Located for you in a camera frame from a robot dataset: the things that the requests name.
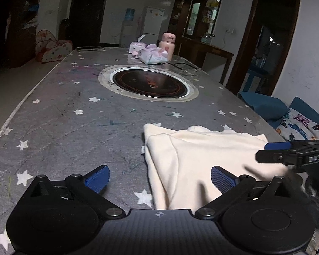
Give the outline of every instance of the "pink thermos bottle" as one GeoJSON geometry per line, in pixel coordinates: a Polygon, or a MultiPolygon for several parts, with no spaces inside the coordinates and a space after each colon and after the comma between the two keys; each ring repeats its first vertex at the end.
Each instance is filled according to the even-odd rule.
{"type": "Polygon", "coordinates": [[[158,45],[160,48],[168,52],[168,61],[171,60],[172,54],[174,53],[175,40],[176,40],[176,36],[174,34],[164,33],[162,35],[162,41],[158,45]]]}

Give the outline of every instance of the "tile floor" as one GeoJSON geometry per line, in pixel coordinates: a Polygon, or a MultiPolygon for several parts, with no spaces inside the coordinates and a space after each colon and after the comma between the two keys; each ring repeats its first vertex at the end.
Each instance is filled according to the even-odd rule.
{"type": "Polygon", "coordinates": [[[42,64],[32,59],[19,68],[0,67],[0,128],[25,95],[58,62],[42,64]]]}

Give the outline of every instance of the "cream cloth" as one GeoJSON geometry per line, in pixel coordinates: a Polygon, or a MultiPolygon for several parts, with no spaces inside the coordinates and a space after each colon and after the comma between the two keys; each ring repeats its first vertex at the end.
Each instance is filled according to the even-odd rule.
{"type": "Polygon", "coordinates": [[[264,149],[264,135],[233,130],[212,132],[201,126],[175,131],[153,124],[144,126],[145,160],[155,208],[186,209],[193,213],[221,192],[212,184],[210,172],[220,166],[239,176],[271,180],[286,175],[283,164],[259,164],[255,153],[264,149]]]}

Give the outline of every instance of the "white refrigerator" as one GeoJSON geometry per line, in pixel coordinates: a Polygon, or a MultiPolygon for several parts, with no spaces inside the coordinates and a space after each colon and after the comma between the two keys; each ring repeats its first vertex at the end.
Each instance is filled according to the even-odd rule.
{"type": "Polygon", "coordinates": [[[163,21],[164,9],[145,7],[142,14],[140,36],[145,35],[142,42],[157,44],[159,31],[163,21]]]}

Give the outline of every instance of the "wall socket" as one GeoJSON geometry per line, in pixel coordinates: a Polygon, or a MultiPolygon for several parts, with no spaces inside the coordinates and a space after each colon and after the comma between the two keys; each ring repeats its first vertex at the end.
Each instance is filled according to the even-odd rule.
{"type": "Polygon", "coordinates": [[[233,33],[235,33],[235,30],[234,29],[227,29],[225,32],[232,35],[233,33]]]}

